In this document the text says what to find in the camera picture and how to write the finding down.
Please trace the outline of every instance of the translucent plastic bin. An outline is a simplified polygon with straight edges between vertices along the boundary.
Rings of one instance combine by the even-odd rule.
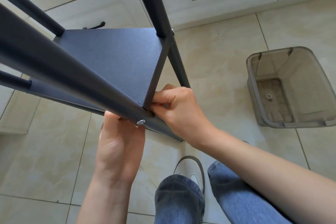
[[[336,125],[336,96],[314,53],[292,47],[252,54],[247,80],[257,123],[272,128]]]

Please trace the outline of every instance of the beige tile floor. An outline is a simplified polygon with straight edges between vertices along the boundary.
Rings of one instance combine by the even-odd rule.
[[[296,132],[259,127],[247,90],[245,60],[267,48],[306,46],[315,52],[336,89],[335,4],[336,0],[316,0],[175,33],[191,87],[215,126],[308,168],[306,155],[313,171],[334,180],[336,129]],[[166,83],[178,84],[168,61],[157,89]],[[6,149],[14,152],[11,157],[0,156],[4,159],[0,162],[0,223],[75,223],[93,173],[102,120],[101,116],[42,99],[27,135],[0,138],[6,142],[0,144],[0,154]],[[153,223],[155,190],[184,155],[198,157],[204,171],[213,162],[186,143],[146,132],[145,151],[131,191],[128,224]],[[205,197],[204,222],[229,223],[208,179]]]

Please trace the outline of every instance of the blue jeans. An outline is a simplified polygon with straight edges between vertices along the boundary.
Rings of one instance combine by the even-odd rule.
[[[231,223],[292,223],[222,163],[215,161],[208,175],[212,193]],[[168,176],[155,193],[154,224],[201,224],[204,207],[204,195],[195,182]]]

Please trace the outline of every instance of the silver bolt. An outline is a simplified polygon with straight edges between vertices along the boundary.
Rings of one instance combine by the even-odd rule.
[[[143,124],[145,124],[145,120],[139,120],[137,123],[136,123],[136,125],[137,126],[140,126],[140,125],[143,125]]]

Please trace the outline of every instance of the shoe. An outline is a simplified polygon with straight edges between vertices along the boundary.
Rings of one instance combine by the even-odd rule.
[[[174,175],[183,175],[194,181],[204,194],[204,172],[201,162],[194,156],[184,156],[175,167]]]

